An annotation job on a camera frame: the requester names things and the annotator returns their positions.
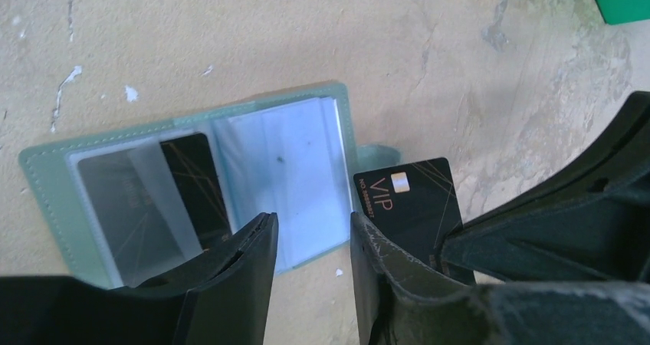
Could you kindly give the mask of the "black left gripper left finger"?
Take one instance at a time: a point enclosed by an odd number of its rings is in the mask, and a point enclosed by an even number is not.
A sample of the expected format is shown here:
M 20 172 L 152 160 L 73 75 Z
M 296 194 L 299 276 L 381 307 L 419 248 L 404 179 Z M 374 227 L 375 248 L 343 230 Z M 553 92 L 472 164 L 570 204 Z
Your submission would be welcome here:
M 278 220 L 261 213 L 229 239 L 138 287 L 71 276 L 1 279 L 3 344 L 261 344 Z

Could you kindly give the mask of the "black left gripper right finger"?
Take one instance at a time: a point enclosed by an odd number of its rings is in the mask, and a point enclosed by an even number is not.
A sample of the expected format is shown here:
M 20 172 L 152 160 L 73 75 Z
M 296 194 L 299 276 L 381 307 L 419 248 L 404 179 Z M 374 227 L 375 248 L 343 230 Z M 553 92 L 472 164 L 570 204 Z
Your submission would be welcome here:
M 610 282 L 466 285 L 350 216 L 362 344 L 647 344 L 649 286 Z

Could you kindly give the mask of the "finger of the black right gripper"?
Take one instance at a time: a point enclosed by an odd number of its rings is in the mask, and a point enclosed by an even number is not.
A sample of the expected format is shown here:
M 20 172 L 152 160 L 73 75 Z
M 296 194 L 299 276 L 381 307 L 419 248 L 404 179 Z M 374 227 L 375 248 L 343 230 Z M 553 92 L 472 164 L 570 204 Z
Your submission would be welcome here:
M 648 92 L 569 165 L 450 234 L 441 258 L 503 281 L 648 282 Z

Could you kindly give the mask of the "black credit card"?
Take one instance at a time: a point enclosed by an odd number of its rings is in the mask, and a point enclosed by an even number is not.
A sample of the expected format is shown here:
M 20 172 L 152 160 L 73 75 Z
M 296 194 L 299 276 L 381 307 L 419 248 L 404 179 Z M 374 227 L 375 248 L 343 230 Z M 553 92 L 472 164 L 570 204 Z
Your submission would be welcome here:
M 232 234 L 204 132 L 96 146 L 67 161 L 112 287 L 138 287 Z
M 358 172 L 353 181 L 363 213 L 389 240 L 434 270 L 475 283 L 473 271 L 441 259 L 445 238 L 462 230 L 445 157 Z

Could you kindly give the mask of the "green card holder wallet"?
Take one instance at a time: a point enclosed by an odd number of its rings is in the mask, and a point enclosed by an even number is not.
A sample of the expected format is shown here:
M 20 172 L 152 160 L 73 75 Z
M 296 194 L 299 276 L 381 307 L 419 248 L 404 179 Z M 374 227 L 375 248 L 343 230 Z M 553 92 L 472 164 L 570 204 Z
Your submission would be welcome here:
M 347 88 L 281 90 L 184 117 L 68 138 L 18 160 L 71 274 L 136 287 L 261 212 L 279 221 L 276 274 L 345 244 L 357 172 L 400 152 L 355 141 Z

